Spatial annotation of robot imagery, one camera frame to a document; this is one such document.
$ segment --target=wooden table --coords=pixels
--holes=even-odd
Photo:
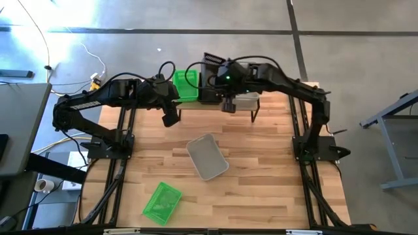
[[[161,110],[137,110],[135,148],[125,175],[118,226],[160,227],[142,210],[163,181],[183,192],[166,227],[308,228],[300,169],[291,147],[289,99],[283,93],[263,93],[260,101],[255,123],[248,119],[248,111],[185,110],[181,122],[165,128]],[[306,108],[310,113],[311,106]],[[99,124],[116,128],[119,112],[103,107]],[[210,181],[199,178],[185,149],[190,140],[206,133],[215,136],[230,164],[228,171]],[[108,164],[109,160],[99,160],[89,172],[82,195],[84,217],[103,194]],[[318,162],[318,169],[325,198],[350,223],[337,169],[328,162]],[[113,198],[110,201],[109,215]],[[313,205],[319,221],[315,200]]]

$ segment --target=green basket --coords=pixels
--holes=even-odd
[[[182,192],[160,182],[142,213],[159,225],[166,225],[182,197]]]
[[[192,87],[184,78],[185,70],[176,70],[173,77],[173,84],[176,85],[180,99],[178,102],[193,102],[199,96],[199,90]],[[194,86],[199,86],[199,73],[197,70],[189,70],[187,79]]]

